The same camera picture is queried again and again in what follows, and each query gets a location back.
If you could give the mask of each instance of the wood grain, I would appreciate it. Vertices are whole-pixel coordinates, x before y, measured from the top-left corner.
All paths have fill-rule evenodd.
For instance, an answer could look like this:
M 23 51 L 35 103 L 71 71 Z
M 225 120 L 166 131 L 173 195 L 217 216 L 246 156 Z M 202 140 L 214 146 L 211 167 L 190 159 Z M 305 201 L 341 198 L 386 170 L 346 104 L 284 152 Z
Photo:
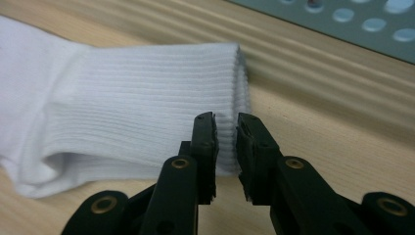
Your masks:
M 98 47 L 237 41 L 253 113 L 285 155 L 310 161 L 359 202 L 386 191 L 415 204 L 415 67 L 223 1 L 0 0 L 0 15 Z M 154 180 L 100 181 L 40 200 L 17 195 L 0 170 L 0 234 L 59 234 L 90 195 L 134 195 Z M 268 208 L 218 178 L 200 234 L 273 234 Z

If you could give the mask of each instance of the ribbed fabric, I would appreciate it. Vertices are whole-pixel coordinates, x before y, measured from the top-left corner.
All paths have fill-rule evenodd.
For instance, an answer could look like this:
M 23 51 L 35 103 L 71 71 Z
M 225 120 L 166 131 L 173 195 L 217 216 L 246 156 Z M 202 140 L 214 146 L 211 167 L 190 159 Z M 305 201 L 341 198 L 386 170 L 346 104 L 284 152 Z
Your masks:
M 238 44 L 102 49 L 4 18 L 0 30 L 1 164 L 19 193 L 157 177 L 210 111 L 216 172 L 235 171 L 237 113 L 250 111 Z

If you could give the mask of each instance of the brass screw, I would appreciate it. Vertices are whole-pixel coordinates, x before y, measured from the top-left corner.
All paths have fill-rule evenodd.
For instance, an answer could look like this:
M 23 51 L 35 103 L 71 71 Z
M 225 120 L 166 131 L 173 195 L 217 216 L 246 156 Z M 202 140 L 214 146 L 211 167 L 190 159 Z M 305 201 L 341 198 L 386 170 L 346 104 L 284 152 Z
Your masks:
M 296 160 L 296 159 L 286 160 L 286 165 L 294 169 L 301 169 L 304 167 L 304 164 L 301 161 Z
M 116 197 L 114 196 L 104 196 L 97 201 L 95 201 L 91 206 L 91 211 L 93 213 L 105 213 L 112 210 L 116 205 Z
M 390 198 L 380 198 L 378 199 L 377 203 L 378 206 L 385 212 L 389 212 L 396 216 L 408 215 L 408 209 L 396 200 Z
M 181 168 L 185 168 L 185 167 L 187 167 L 189 164 L 190 164 L 190 163 L 189 163 L 189 161 L 187 161 L 187 160 L 185 160 L 185 159 L 177 159 L 177 160 L 174 160 L 174 161 L 171 163 L 171 165 L 173 165 L 173 167 L 174 167 L 174 168 L 179 168 L 179 169 L 181 169 Z

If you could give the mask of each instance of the white fabric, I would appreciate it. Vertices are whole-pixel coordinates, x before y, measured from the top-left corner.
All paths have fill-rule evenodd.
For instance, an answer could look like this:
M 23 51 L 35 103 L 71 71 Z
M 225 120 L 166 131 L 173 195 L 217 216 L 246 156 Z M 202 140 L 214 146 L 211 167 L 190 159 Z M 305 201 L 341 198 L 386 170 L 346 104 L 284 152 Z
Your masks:
M 234 172 L 237 113 L 250 111 L 236 43 L 103 49 L 0 17 L 0 163 L 24 196 L 155 178 L 210 111 L 216 172 Z

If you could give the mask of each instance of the perforated metal panel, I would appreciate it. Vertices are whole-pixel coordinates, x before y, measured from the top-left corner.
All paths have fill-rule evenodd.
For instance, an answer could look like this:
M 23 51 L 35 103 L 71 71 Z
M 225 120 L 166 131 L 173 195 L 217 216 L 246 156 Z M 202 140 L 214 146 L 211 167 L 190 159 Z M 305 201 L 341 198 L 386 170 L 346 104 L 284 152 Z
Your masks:
M 415 64 L 415 0 L 231 0 Z

